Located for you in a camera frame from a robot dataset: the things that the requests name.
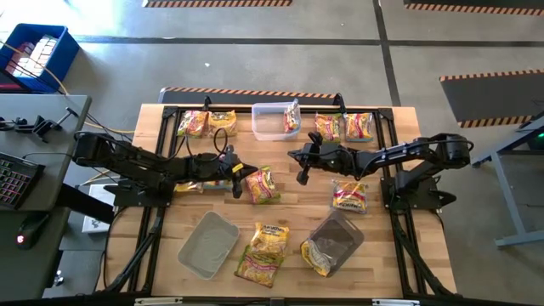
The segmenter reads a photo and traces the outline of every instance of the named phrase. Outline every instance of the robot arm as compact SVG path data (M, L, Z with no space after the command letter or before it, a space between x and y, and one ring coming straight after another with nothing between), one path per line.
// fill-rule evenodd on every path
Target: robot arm
M308 182L308 171L312 167L345 176L352 175L359 180L381 167L411 160L424 160L408 172L397 173L396 187L401 190L414 186L444 169L462 168L470 162L468 152L471 148L468 144L471 143L457 134L440 133L431 138L418 138L409 144L399 144L376 152L323 143L321 135L315 132L310 132L309 137L312 143L305 144L301 150L287 153L303 169L297 176L300 184Z
M149 194L171 195L178 183L230 180L233 195L238 198L241 180L258 169L242 163L233 151L229 146L224 156L203 153L166 158L105 133L80 132L72 160L83 167L109 169Z

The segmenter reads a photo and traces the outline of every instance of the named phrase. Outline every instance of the wooden table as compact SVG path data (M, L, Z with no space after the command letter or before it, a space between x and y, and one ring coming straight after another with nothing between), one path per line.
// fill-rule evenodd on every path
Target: wooden table
M164 105L142 105L134 145L154 151L161 125ZM399 142L409 142L420 136L416 111L412 107L394 107ZM299 245L330 213L332 179L350 180L333 173L311 170L307 186L295 180L299 165L287 156L309 142L307 133L313 129L314 118L303 115L303 130L296 139L285 142L258 142L252 135L251 114L237 114L238 135L229 139L235 153L245 163L270 165L276 186L281 192L277 204L256 206L249 201L247 187L241 199L229 192L207 190L203 194L175 196L167 209L156 264L153 296L222 296L222 297L302 297L302 298L399 298L402 296L399 271L395 257L393 232L388 212L382 204L379 187L381 171L362 179L368 184L368 213L347 212L365 235L365 241L332 277L323 278L302 259ZM348 143L360 150L378 150L377 142ZM211 139L191 139L193 153L215 151ZM186 156L183 148L179 156ZM413 167L406 163L405 168ZM240 239L211 280L201 280L177 260L181 246L207 211L214 211L240 228ZM420 253L446 288L455 291L444 233L436 216L430 212L414 211L416 235ZM108 283L121 272L134 252L142 209L126 209L115 222L108 246ZM254 234L255 222L288 226L291 230L288 255L281 265L274 287L269 289L235 277L238 260ZM139 285L145 278L147 258L140 269ZM413 265L407 264L411 285L415 288Z

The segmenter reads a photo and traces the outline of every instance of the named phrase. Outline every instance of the gray floor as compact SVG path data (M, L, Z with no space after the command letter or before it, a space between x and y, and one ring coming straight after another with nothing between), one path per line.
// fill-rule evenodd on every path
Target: gray floor
M20 22L62 24L74 35L126 37L249 37L378 39L371 0L295 0L290 8L141 8L133 0L30 1L39 13L12 4L0 31ZM382 0L389 39L542 40L544 18L420 12ZM105 125L132 129L139 106L166 86L341 92L351 105L391 105L378 46L285 46L82 43L65 85L93 96ZM543 48L391 48L400 102L415 106L422 134L461 133L480 152L514 127L461 130L438 78L443 75L544 67ZM92 170L71 167L78 184ZM514 233L494 170L467 167L443 174L440 188L458 196L443 214L458 291L473 298L544 303L544 243L495 248ZM536 209L535 215L544 214ZM47 296L94 288L103 237L77 237L81 217L63 247L67 283ZM86 265L80 266L82 258Z

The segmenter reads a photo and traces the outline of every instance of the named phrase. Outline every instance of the clear plastic container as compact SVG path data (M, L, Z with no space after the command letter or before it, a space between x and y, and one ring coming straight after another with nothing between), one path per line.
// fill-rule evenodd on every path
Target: clear plastic container
M333 211L320 227L312 232L309 239L315 242L319 251L331 263L331 271L326 276L331 277L363 243L365 237L343 213Z
M298 128L286 133L283 125L283 116L287 107L294 102L256 103L252 106L252 130L257 140L273 141L293 138L300 132ZM295 117L301 122L300 108L295 111Z

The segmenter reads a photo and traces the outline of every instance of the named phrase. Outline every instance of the blue plastic bin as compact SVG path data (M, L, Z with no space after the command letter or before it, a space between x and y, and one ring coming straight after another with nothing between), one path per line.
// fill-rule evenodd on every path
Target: blue plastic bin
M57 44L53 48L48 62L45 67L55 74L59 80L64 80L66 73L70 69L71 63L76 58L77 51L79 51L79 45L74 37L68 33L68 28L62 25L31 25L31 24L18 24L13 32L9 35L6 43L14 48L18 48L22 43L34 43L37 44L44 35L50 35L51 37L59 39ZM8 66L9 59L14 54L14 51L6 46L0 48L0 67L5 69ZM54 93L60 85L49 75L46 71L42 71L40 79L43 82L38 81L35 77L31 76L19 76L17 77L28 88L35 91Z

